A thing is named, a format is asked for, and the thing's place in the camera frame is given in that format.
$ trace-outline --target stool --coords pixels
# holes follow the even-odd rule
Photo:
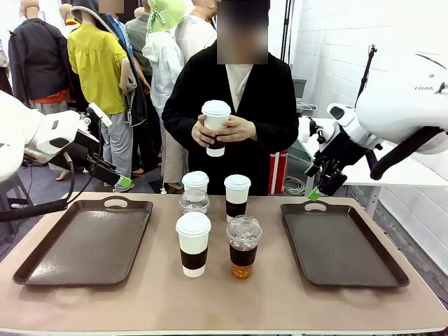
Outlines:
[[[11,190],[14,190],[15,197],[8,197],[8,192]],[[12,210],[12,204],[33,205],[27,189],[25,189],[25,186],[17,173],[7,180],[0,182],[0,213],[2,211]],[[13,233],[13,222],[0,223],[0,240],[4,238],[7,242],[11,242]]]

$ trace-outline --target white paper cup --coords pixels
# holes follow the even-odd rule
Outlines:
[[[223,128],[223,123],[229,120],[232,109],[221,100],[210,100],[202,107],[202,113],[206,116],[204,126],[211,131],[217,131]],[[207,154],[212,157],[223,156],[225,152],[224,143],[218,143],[215,140],[214,145],[207,148]]]
[[[230,175],[224,180],[227,222],[246,213],[251,180],[244,175]]]
[[[209,177],[203,171],[192,171],[182,178],[185,191],[190,189],[200,189],[207,192]]]
[[[176,231],[179,235],[183,273],[197,278],[205,272],[211,222],[200,212],[189,212],[179,218]]]

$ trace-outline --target tray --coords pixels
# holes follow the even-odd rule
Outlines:
[[[352,206],[305,202],[282,204],[281,212],[295,259],[313,284],[371,288],[409,284],[406,273]]]
[[[106,206],[119,200],[125,206]],[[73,203],[13,276],[30,286],[119,284],[129,276],[152,202],[121,196]]]

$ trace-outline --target white cup lid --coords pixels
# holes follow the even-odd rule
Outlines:
[[[192,171],[182,178],[182,183],[191,187],[203,186],[209,182],[209,177],[203,171]]]
[[[244,175],[230,175],[224,180],[224,186],[230,189],[243,190],[251,187],[251,180]]]
[[[176,231],[184,237],[198,238],[211,230],[211,221],[201,212],[188,212],[177,220]]]
[[[203,105],[202,113],[208,117],[225,117],[232,113],[232,109],[225,101],[210,100]]]

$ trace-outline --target yellow shirt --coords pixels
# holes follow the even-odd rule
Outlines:
[[[125,97],[119,84],[121,60],[127,55],[115,36],[93,24],[82,24],[70,34],[68,49],[85,99],[107,114],[124,112]]]

